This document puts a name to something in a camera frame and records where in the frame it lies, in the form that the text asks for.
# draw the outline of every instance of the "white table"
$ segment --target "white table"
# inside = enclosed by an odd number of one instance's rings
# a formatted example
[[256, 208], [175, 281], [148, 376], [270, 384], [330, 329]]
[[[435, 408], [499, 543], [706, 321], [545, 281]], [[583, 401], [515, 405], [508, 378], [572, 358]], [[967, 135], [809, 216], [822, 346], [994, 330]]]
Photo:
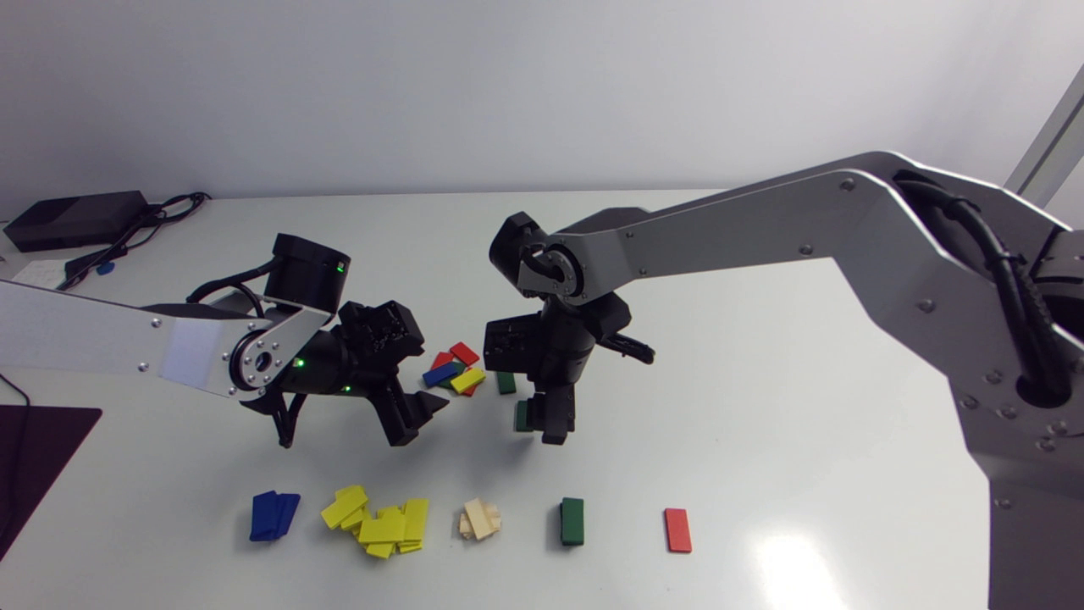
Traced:
[[[437, 351], [480, 352], [487, 322], [537, 311], [487, 258], [507, 215], [553, 232], [702, 194], [212, 200], [76, 291], [180, 301], [298, 234], [353, 257], [344, 300], [414, 313], [427, 350], [403, 363], [414, 388]], [[563, 447], [513, 432], [522, 376], [516, 397], [491, 379], [453, 399], [401, 449], [367, 402], [312, 398], [286, 451], [270, 418], [188, 388], [5, 372], [38, 404], [104, 416], [0, 562], [0, 608], [985, 608], [986, 483], [947, 384], [869, 322], [833, 262], [619, 294], [656, 364], [596, 350]], [[330, 532], [318, 512], [353, 483], [374, 507], [430, 498], [425, 549], [379, 561]], [[251, 497], [272, 489], [300, 508], [287, 536], [250, 543]], [[482, 543], [454, 531], [475, 496], [504, 521]], [[563, 496], [585, 499], [583, 547], [559, 544]], [[667, 553], [667, 507], [688, 510], [689, 556]]]

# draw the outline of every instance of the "green block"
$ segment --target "green block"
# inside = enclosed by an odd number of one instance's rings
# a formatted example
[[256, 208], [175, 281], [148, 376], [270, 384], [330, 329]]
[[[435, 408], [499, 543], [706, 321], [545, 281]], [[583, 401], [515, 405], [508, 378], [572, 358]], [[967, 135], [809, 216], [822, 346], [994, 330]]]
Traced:
[[560, 501], [560, 544], [565, 546], [583, 544], [582, 498], [563, 498]]
[[516, 393], [516, 376], [511, 373], [496, 373], [496, 391], [501, 394]]
[[463, 363], [459, 362], [459, 361], [453, 361], [452, 362], [452, 366], [455, 367], [455, 372], [456, 372], [455, 375], [452, 376], [452, 377], [449, 377], [444, 381], [441, 381], [437, 386], [439, 386], [441, 388], [447, 388], [447, 389], [451, 390], [452, 389], [452, 380], [455, 379], [456, 377], [463, 375], [463, 372], [467, 371], [467, 366], [464, 365]]
[[527, 421], [527, 401], [516, 403], [516, 432], [533, 432]]

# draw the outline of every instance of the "white paper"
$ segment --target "white paper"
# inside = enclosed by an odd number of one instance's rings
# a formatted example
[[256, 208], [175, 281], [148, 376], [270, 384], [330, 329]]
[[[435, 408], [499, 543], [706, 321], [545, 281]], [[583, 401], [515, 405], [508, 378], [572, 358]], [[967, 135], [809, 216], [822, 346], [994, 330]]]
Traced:
[[11, 281], [55, 289], [64, 283], [65, 262], [65, 259], [30, 260]]

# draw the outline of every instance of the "red block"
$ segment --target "red block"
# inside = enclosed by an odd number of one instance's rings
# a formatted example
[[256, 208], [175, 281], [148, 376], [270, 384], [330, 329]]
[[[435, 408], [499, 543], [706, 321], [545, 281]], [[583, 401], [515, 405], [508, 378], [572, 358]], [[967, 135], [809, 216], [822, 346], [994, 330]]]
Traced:
[[433, 366], [429, 367], [429, 371], [440, 368], [447, 365], [448, 363], [452, 362], [453, 360], [455, 360], [455, 356], [452, 356], [448, 352], [441, 352], [437, 354], [437, 359], [433, 361]]
[[452, 346], [452, 354], [455, 354], [455, 358], [463, 361], [463, 364], [468, 367], [478, 362], [478, 354], [472, 352], [462, 341]]
[[684, 508], [668, 508], [667, 541], [670, 553], [693, 553], [693, 541], [688, 537], [688, 516]]

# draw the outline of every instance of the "blue object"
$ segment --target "blue object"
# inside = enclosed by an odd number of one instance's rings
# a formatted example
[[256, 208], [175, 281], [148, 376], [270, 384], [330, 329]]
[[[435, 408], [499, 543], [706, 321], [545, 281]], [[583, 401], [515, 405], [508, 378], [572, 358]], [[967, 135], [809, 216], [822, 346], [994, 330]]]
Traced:
[[273, 491], [253, 496], [253, 530], [250, 541], [272, 541], [279, 531], [279, 498]]
[[297, 505], [301, 502], [298, 494], [279, 494], [279, 528], [275, 537], [281, 538], [289, 532], [289, 524], [294, 521], [294, 514], [297, 512]]
[[300, 502], [298, 494], [276, 494], [273, 490], [253, 496], [253, 530], [248, 540], [269, 542], [285, 536]]
[[425, 381], [426, 388], [433, 388], [441, 381], [455, 377], [459, 374], [460, 372], [455, 368], [455, 365], [448, 363], [447, 365], [440, 365], [431, 372], [422, 374], [422, 379]]

